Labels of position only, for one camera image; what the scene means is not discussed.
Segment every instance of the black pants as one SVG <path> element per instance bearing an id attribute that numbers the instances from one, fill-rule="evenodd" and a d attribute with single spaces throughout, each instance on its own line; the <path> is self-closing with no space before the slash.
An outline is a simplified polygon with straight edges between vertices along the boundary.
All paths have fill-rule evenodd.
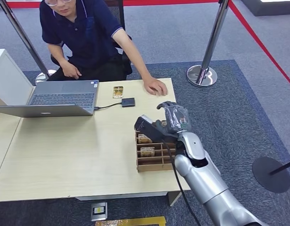
<path id="1" fill-rule="evenodd" d="M 124 73 L 123 63 L 120 54 L 112 57 L 107 63 L 97 68 L 84 68 L 75 65 L 81 76 L 78 80 L 99 80 L 102 81 L 122 81 L 126 80 Z M 60 67 L 54 74 L 51 75 L 48 81 L 74 81 L 75 78 L 64 76 Z"/>

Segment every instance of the black cable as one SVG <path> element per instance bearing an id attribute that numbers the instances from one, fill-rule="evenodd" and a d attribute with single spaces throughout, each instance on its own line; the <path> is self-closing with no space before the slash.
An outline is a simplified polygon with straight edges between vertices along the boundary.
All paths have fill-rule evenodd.
<path id="1" fill-rule="evenodd" d="M 189 202 L 187 201 L 185 193 L 183 192 L 183 188 L 181 187 L 180 185 L 180 182 L 179 181 L 178 179 L 178 176 L 177 176 L 177 173 L 176 172 L 176 168 L 175 168 L 175 164 L 174 163 L 174 159 L 171 155 L 171 151 L 170 150 L 169 146 L 168 146 L 168 144 L 165 141 L 165 140 L 162 140 L 165 146 L 166 148 L 168 149 L 168 152 L 169 153 L 169 156 L 170 156 L 170 159 L 171 161 L 171 164 L 173 166 L 173 170 L 174 170 L 174 173 L 175 174 L 175 177 L 176 177 L 176 180 L 177 181 L 177 184 L 179 186 L 179 188 L 180 189 L 180 192 L 181 194 L 183 195 L 184 201 L 186 202 L 186 205 L 187 206 L 187 208 L 189 209 L 189 211 L 193 215 L 193 217 L 195 219 L 195 221 L 197 223 L 198 226 L 202 226 L 200 224 L 200 222 L 198 220 L 198 218 L 196 217 L 196 215 L 195 215 L 195 213 L 191 209 L 191 206 L 189 204 Z"/>
<path id="2" fill-rule="evenodd" d="M 115 105 L 120 105 L 122 103 L 116 103 L 116 104 L 112 104 L 112 105 L 109 105 L 109 106 L 105 106 L 105 107 L 94 107 L 94 110 L 100 110 L 100 109 L 103 109 L 103 108 L 107 108 L 107 107 L 112 107 L 112 106 L 115 106 Z"/>

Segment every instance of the glasses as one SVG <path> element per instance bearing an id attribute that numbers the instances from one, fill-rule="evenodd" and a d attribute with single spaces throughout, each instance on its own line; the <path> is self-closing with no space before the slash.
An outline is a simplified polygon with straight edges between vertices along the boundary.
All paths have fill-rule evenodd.
<path id="1" fill-rule="evenodd" d="M 44 0 L 44 2 L 48 6 L 57 6 L 57 1 L 59 1 L 59 0 Z M 60 0 L 60 1 L 62 1 L 63 3 L 67 3 L 67 2 L 70 2 L 72 0 Z"/>

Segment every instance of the wooden organizer tray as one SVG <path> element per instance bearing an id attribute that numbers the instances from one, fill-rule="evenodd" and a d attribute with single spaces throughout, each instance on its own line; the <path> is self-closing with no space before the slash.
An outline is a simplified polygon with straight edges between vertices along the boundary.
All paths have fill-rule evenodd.
<path id="1" fill-rule="evenodd" d="M 172 164 L 167 147 L 164 143 L 139 144 L 138 135 L 142 134 L 136 131 L 137 169 L 138 172 L 172 170 Z M 173 158 L 175 157 L 175 144 L 167 143 Z M 154 157 L 140 157 L 141 147 L 154 147 Z"/>

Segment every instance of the laptop keyboard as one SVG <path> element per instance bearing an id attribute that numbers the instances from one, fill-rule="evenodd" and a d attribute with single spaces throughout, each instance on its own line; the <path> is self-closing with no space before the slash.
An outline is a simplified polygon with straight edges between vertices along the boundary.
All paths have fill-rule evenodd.
<path id="1" fill-rule="evenodd" d="M 78 105 L 81 108 L 91 108 L 94 93 L 74 94 L 35 94 L 30 105 Z"/>

